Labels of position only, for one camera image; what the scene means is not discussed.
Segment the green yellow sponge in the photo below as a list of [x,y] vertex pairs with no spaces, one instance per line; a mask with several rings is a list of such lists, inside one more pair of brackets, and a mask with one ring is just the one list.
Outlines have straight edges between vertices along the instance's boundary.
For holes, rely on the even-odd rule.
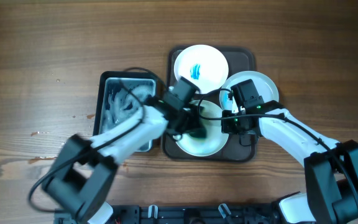
[[192,129],[189,131],[188,135],[196,139],[205,139],[207,137],[207,130],[204,126]]

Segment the white plate blue smear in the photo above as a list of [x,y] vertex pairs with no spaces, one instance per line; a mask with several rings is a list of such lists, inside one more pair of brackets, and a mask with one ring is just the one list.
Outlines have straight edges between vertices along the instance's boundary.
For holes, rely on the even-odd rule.
[[256,90],[265,102],[275,100],[279,102],[278,88],[266,75],[255,71],[242,71],[231,75],[223,84],[222,88],[230,89],[233,85],[251,79]]

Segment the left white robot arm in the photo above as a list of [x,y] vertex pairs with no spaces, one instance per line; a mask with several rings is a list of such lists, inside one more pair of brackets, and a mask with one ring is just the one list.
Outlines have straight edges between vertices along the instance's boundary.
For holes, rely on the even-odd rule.
[[114,209],[106,197],[119,166],[141,146],[164,133],[206,137],[197,108],[175,114],[142,106],[105,133],[90,139],[71,136],[42,181],[42,190],[77,223],[107,223]]

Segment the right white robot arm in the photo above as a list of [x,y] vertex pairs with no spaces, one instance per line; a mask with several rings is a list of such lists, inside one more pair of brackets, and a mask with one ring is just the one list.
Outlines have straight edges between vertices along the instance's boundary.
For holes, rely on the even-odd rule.
[[281,199],[285,223],[358,220],[358,142],[327,138],[275,101],[234,114],[222,113],[222,131],[254,133],[278,144],[304,168],[306,192]]

